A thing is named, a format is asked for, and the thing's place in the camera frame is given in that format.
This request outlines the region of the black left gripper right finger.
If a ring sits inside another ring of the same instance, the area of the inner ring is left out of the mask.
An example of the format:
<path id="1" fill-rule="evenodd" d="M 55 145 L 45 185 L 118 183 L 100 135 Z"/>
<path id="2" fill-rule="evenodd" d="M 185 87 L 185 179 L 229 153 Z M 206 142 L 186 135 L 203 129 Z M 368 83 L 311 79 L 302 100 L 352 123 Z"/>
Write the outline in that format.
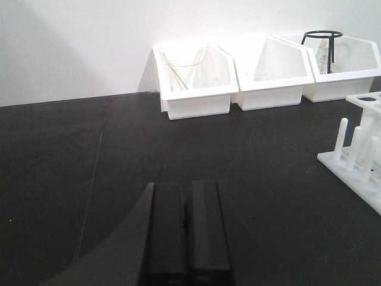
<path id="1" fill-rule="evenodd" d="M 187 215 L 190 284 L 232 285 L 217 182 L 192 181 Z"/>

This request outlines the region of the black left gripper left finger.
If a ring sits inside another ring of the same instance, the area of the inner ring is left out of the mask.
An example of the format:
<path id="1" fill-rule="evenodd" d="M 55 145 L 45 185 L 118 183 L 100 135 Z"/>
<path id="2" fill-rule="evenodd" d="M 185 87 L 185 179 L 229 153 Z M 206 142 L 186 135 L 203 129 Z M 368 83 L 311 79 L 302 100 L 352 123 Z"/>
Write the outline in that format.
<path id="1" fill-rule="evenodd" d="M 150 182 L 148 233 L 139 285 L 186 285 L 186 230 L 181 187 Z"/>

